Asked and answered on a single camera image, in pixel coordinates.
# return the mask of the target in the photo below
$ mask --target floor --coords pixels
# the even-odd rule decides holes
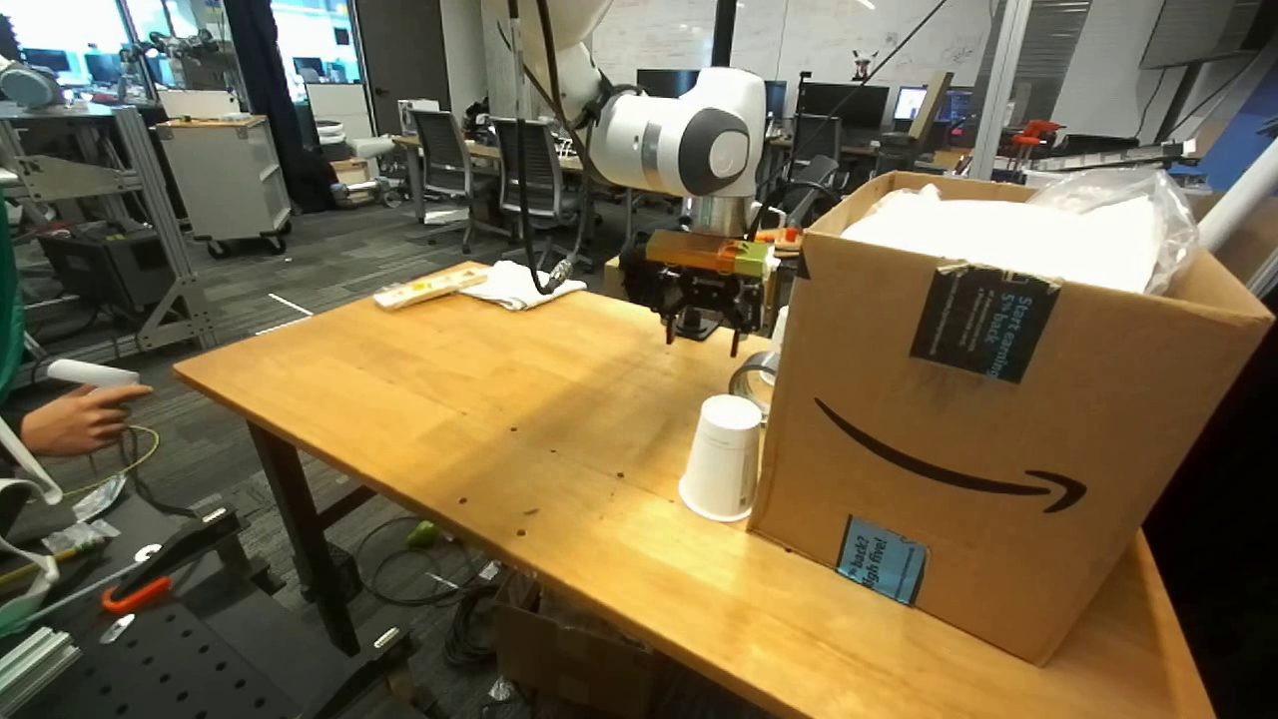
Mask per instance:
[[[618,205],[599,205],[604,225],[592,237],[594,271],[586,274],[599,285],[599,258],[622,242]],[[216,342],[233,342],[277,324],[305,320],[301,310],[326,310],[346,300],[365,300],[385,285],[413,281],[437,269],[463,258],[454,231],[427,231],[417,225],[407,205],[371,205],[371,206],[343,206],[343,210],[316,210],[290,219],[290,247],[282,257],[266,257],[257,242],[233,242],[233,257],[212,258],[204,247],[190,242],[201,286],[212,304]],[[497,258],[509,257],[511,242],[502,237],[481,237],[471,257]],[[145,378],[154,388],[153,399],[134,403],[130,424],[154,430],[154,452],[134,472],[146,496],[164,507],[190,507],[209,498],[222,498],[249,518],[244,544],[253,553],[266,557],[266,565],[282,579],[277,597],[290,605],[305,623],[316,623],[313,605],[301,597],[301,579],[290,565],[290,548],[273,507],[273,490],[262,484],[258,460],[249,442],[244,424],[209,403],[204,394],[186,392],[173,362],[196,356],[204,347],[173,347],[124,359],[140,368]],[[52,388],[27,388],[12,394],[15,403],[35,403]],[[305,460],[316,496],[341,490],[346,478],[326,472],[316,460]],[[55,475],[101,475],[114,466],[110,455],[103,460],[77,460],[52,464]],[[439,703],[437,715],[531,715],[531,703],[491,703],[497,665],[481,643],[454,643],[454,609],[461,595],[439,591],[445,576],[463,584],[481,561],[481,552],[461,544],[431,544],[422,552],[402,552],[402,537],[421,528],[417,515],[401,512],[386,498],[365,503],[355,515],[335,523],[326,537],[343,548],[359,576],[365,595],[353,604],[359,639],[371,643],[385,625],[407,625],[417,653],[407,657],[407,673],[417,688]],[[343,715],[427,715],[413,700],[390,700],[386,689],[365,689]],[[660,693],[660,715],[751,715],[740,700],[675,669],[667,689]]]

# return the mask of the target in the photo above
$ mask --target white cup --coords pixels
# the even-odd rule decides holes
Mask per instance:
[[[678,498],[704,518],[740,523],[755,503],[757,472],[757,403],[744,394],[710,394],[694,424]]]

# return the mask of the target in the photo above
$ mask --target amazon box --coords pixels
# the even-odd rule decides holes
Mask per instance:
[[[1270,310],[1210,257],[1126,297],[839,239],[923,182],[1025,194],[880,175],[805,229],[751,531],[1041,664]]]

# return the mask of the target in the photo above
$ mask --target wooden table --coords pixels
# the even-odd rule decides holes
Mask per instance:
[[[646,308],[604,297],[522,315],[451,297],[359,300],[174,372],[253,424],[313,588],[335,572],[294,446],[777,715],[1210,715],[1142,537],[1036,665],[691,515],[675,478],[736,362],[723,331],[667,347]]]

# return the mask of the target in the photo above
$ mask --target person's arm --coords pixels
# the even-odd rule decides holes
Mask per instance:
[[[33,407],[12,424],[33,455],[87,455],[124,435],[129,399],[146,394],[146,383],[72,388],[52,403]]]

